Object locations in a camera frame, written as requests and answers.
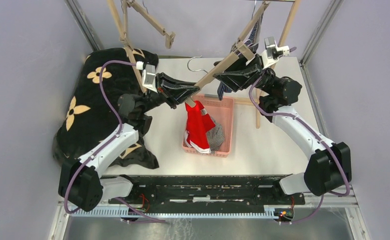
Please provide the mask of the dark striped boxer shorts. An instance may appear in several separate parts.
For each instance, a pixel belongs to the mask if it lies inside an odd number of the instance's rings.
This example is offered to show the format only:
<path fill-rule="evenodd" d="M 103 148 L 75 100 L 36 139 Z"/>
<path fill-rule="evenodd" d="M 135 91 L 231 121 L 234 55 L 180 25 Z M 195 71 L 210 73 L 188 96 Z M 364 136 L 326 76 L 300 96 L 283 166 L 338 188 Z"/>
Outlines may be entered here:
<path fill-rule="evenodd" d="M 260 36 L 260 31 L 261 31 L 261 24 L 263 20 L 263 13 L 255 23 L 254 27 L 252 28 L 250 35 L 248 39 L 244 42 L 244 44 L 253 52 L 256 53 L 259 45 L 259 36 Z M 247 59 L 238 52 L 238 57 L 239 59 L 232 64 L 229 68 L 226 69 L 226 72 L 232 72 L 236 70 L 240 70 L 244 64 L 246 64 Z M 223 96 L 225 93 L 230 93 L 232 92 L 232 89 L 226 86 L 224 83 L 220 83 L 219 87 L 217 89 L 217 95 L 218 99 L 221 101 L 223 100 Z"/>

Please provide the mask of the red printed underwear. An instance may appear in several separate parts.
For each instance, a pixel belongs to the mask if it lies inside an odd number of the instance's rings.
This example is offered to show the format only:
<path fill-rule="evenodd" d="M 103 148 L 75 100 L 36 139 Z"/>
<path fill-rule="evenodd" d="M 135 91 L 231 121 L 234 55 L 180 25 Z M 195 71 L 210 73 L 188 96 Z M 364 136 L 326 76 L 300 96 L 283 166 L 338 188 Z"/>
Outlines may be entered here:
<path fill-rule="evenodd" d="M 196 100 L 194 103 L 194 107 L 185 103 L 187 121 L 184 141 L 188 147 L 194 148 L 197 152 L 209 154 L 211 148 L 207 132 L 215 127 L 215 123 L 200 101 Z"/>

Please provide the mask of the grey striped underwear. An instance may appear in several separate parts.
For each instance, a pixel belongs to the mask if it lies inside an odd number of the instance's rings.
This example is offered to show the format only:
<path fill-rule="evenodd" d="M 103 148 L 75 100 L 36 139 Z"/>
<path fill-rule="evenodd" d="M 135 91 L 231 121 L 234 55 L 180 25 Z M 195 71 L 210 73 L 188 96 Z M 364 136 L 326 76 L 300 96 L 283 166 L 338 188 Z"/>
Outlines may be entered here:
<path fill-rule="evenodd" d="M 223 126 L 212 118 L 215 126 L 206 132 L 207 141 L 212 151 L 218 151 L 225 141 Z"/>

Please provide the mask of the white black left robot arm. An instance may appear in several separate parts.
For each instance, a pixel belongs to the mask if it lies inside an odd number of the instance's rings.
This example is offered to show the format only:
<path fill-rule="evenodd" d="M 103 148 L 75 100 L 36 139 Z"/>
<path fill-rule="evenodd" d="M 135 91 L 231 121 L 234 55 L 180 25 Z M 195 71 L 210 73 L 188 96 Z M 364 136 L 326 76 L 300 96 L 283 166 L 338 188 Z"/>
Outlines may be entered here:
<path fill-rule="evenodd" d="M 118 126 L 93 149 L 62 164 L 58 192 L 66 207 L 69 203 L 76 206 L 74 210 L 66 208 L 66 212 L 89 212 L 100 202 L 114 198 L 135 203 L 140 190 L 133 186 L 131 179 L 125 176 L 104 178 L 104 172 L 124 150 L 139 140 L 140 134 L 149 131 L 152 117 L 146 112 L 164 103 L 175 109 L 200 90 L 196 83 L 177 80 L 161 72 L 153 77 L 151 89 L 143 95 L 121 95 L 118 109 L 113 109 Z"/>

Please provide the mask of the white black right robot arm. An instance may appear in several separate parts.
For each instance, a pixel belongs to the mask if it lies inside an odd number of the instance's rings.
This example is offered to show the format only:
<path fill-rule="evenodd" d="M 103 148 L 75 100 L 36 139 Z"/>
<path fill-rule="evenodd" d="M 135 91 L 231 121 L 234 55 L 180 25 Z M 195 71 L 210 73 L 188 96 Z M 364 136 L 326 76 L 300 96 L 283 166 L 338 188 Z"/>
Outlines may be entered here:
<path fill-rule="evenodd" d="M 335 143 L 307 123 L 294 108 L 302 85 L 290 77 L 278 77 L 273 65 L 278 59 L 256 55 L 247 62 L 237 60 L 224 72 L 213 76 L 233 92 L 248 89 L 253 105 L 271 123 L 283 130 L 308 159 L 304 172 L 279 179 L 272 189 L 275 202 L 284 204 L 292 194 L 310 192 L 316 196 L 350 193 L 350 149 Z"/>

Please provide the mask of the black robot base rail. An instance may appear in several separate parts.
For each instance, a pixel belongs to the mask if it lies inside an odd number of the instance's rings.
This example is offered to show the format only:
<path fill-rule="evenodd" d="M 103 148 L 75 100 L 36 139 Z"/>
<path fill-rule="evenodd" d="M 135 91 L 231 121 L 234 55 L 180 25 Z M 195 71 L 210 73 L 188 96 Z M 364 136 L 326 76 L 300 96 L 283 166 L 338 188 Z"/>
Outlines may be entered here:
<path fill-rule="evenodd" d="M 133 176 L 124 201 L 150 214 L 203 217 L 265 217 L 270 206 L 305 205 L 304 195 L 275 188 L 282 175 Z"/>

